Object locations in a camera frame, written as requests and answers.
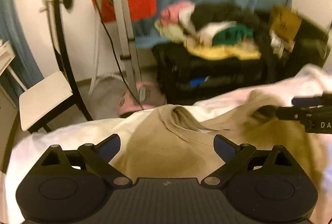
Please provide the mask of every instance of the red fabric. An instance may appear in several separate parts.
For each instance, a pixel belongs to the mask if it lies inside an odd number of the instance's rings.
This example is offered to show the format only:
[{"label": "red fabric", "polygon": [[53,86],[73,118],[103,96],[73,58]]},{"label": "red fabric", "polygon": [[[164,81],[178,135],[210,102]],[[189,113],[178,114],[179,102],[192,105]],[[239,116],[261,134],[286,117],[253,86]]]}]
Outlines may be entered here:
[{"label": "red fabric", "polygon": [[[128,4],[133,22],[153,17],[157,13],[157,0],[128,0]],[[101,13],[104,23],[115,21],[114,6],[110,5],[110,0],[102,0]]]}]

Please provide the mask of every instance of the white bed sheet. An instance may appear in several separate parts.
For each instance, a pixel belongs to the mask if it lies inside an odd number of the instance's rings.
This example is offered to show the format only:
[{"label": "white bed sheet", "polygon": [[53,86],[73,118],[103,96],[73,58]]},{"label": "white bed sheet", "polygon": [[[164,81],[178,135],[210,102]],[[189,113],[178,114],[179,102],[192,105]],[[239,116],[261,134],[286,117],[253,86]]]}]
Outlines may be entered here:
[{"label": "white bed sheet", "polygon": [[[200,101],[194,106],[186,106],[186,108],[198,121],[208,120],[243,104],[249,93],[256,88],[260,88],[266,93],[274,93],[284,101],[285,105],[291,105],[291,99],[294,96],[316,95],[323,91],[332,91],[332,77],[315,66],[307,65],[295,78],[273,85],[235,90],[210,100]],[[126,119],[115,118],[87,122],[62,128],[48,135],[33,134],[22,140],[12,151],[5,182],[9,224],[20,224],[24,221],[16,203],[16,189],[50,145],[60,144],[63,150],[74,150],[87,142],[98,144],[113,133],[117,133],[121,139],[121,149],[113,159],[116,161],[125,152],[131,134],[151,112],[152,110],[137,112]],[[332,135],[321,135],[321,137],[326,142],[332,162]],[[325,171],[324,177],[324,186],[332,191],[331,175],[332,165]],[[331,216],[326,213],[321,218],[316,217],[314,223],[326,224],[329,220],[328,217],[331,218]]]}]

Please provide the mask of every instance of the chair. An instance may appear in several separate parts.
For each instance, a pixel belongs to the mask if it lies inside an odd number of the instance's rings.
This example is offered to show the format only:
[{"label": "chair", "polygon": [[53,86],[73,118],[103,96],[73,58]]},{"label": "chair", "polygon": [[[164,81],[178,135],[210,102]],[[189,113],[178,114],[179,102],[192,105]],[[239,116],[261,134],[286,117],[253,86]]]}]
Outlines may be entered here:
[{"label": "chair", "polygon": [[48,0],[48,20],[52,45],[59,66],[48,76],[20,96],[20,117],[23,131],[33,133],[40,128],[51,130],[47,123],[77,105],[88,121],[92,121],[78,90],[66,49],[59,0]]}]

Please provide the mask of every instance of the brown box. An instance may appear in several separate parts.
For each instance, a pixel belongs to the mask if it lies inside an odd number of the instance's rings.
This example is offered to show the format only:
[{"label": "brown box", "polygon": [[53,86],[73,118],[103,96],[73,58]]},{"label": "brown box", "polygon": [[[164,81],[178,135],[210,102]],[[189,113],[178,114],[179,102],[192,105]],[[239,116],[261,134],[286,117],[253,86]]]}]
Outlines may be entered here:
[{"label": "brown box", "polygon": [[274,5],[270,15],[269,26],[275,33],[291,43],[301,26],[302,18],[298,17],[291,9],[281,5]]}]

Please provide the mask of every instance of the pink clothing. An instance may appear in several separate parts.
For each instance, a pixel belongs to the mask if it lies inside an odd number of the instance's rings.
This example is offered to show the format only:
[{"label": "pink clothing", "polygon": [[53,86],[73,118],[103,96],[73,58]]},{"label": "pink clothing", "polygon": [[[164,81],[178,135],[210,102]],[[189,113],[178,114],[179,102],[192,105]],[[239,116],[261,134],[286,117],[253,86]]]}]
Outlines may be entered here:
[{"label": "pink clothing", "polygon": [[177,3],[167,6],[160,13],[160,21],[162,26],[167,26],[170,23],[179,22],[179,12],[188,7],[194,6],[194,3],[188,0],[178,1]]}]

